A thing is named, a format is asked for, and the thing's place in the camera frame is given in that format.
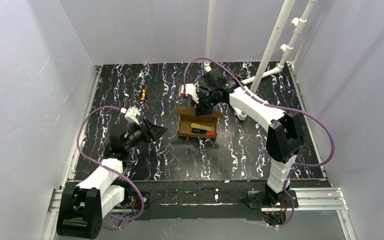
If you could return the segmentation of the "brown cardboard box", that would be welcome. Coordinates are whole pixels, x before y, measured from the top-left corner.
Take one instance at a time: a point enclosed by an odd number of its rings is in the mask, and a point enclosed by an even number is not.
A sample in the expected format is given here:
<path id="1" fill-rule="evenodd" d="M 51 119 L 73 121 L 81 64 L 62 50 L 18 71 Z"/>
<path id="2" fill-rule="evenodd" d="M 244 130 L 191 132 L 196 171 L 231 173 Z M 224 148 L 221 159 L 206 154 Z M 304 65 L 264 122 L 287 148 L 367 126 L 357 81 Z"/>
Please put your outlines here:
<path id="1" fill-rule="evenodd" d="M 194 108 L 177 107 L 171 111 L 178 116 L 177 135 L 179 137 L 216 139 L 219 120 L 226 117 L 219 111 L 197 116 Z"/>

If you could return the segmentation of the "orange black marker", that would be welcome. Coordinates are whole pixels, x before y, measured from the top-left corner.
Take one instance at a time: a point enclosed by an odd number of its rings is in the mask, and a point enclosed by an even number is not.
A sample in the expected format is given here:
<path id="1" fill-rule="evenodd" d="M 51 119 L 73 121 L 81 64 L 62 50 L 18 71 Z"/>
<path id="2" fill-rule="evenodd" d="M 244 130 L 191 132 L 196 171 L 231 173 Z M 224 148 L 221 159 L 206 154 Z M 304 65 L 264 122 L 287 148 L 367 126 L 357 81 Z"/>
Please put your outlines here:
<path id="1" fill-rule="evenodd" d="M 209 136 L 215 135 L 214 131 L 204 130 L 204 129 L 199 129 L 199 128 L 192 128 L 191 132 L 193 134 L 199 134 L 199 135 L 209 135 Z"/>

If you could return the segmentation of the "yellow white marker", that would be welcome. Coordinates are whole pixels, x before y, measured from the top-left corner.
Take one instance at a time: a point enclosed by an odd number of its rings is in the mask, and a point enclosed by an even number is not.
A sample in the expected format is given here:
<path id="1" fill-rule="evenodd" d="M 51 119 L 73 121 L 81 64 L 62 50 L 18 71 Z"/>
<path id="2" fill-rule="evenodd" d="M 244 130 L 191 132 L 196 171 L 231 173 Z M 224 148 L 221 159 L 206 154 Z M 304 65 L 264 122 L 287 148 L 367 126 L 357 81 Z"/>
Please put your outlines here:
<path id="1" fill-rule="evenodd" d="M 191 128 L 195 128 L 195 129 L 202 129 L 202 130 L 207 130 L 207 131 L 213 131 L 213 132 L 216 131 L 216 128 L 213 127 L 213 126 L 207 126 L 207 125 L 198 124 L 198 123 L 191 123 L 190 127 Z"/>

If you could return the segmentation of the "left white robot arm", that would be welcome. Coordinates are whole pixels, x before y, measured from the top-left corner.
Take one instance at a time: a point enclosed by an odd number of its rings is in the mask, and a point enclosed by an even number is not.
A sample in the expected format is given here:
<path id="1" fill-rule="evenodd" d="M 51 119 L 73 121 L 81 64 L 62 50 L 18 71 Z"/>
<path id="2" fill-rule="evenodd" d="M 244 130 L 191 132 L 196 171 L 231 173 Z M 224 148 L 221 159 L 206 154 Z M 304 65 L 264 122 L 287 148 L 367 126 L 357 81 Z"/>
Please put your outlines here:
<path id="1" fill-rule="evenodd" d="M 94 240 L 103 218 L 125 200 L 126 185 L 117 180 L 123 172 L 123 157 L 138 143 L 154 142 L 167 130 L 147 119 L 132 123 L 126 131 L 113 126 L 102 165 L 82 182 L 70 183 L 62 191 L 56 233 Z"/>

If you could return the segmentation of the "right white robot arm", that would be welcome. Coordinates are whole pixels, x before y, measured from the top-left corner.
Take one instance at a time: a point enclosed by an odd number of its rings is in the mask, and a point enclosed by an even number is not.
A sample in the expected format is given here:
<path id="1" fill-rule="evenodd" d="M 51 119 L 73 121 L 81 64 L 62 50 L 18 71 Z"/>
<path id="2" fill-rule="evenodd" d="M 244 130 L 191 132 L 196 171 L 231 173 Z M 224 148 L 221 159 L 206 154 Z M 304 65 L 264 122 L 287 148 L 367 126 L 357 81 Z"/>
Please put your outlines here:
<path id="1" fill-rule="evenodd" d="M 266 150 L 271 158 L 270 173 L 264 190 L 248 191 L 242 200 L 249 208 L 282 205 L 290 186 L 290 173 L 304 145 L 301 118 L 298 113 L 269 107 L 268 103 L 235 78 L 227 78 L 219 68 L 202 76 L 203 86 L 184 83 L 183 95 L 194 101 L 196 116 L 213 113 L 220 103 L 244 111 L 266 131 Z"/>

